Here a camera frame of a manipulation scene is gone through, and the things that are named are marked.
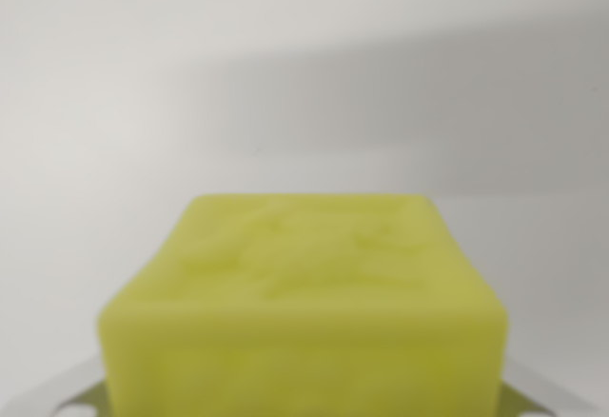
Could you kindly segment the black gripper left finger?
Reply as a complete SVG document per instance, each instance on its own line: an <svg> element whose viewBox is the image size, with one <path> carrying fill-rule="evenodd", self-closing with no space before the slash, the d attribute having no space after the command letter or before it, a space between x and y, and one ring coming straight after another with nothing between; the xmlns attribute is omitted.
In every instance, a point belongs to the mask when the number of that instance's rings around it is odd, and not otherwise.
<svg viewBox="0 0 609 417"><path fill-rule="evenodd" d="M112 415L104 381L70 398L52 413L53 417L111 417Z"/></svg>

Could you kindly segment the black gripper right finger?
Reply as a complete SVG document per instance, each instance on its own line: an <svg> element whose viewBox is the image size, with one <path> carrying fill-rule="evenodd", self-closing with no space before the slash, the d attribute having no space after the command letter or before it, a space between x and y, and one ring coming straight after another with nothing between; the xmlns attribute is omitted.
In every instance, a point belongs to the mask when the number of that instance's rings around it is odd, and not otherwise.
<svg viewBox="0 0 609 417"><path fill-rule="evenodd" d="M554 416L556 391L542 383L504 381L497 415L502 417Z"/></svg>

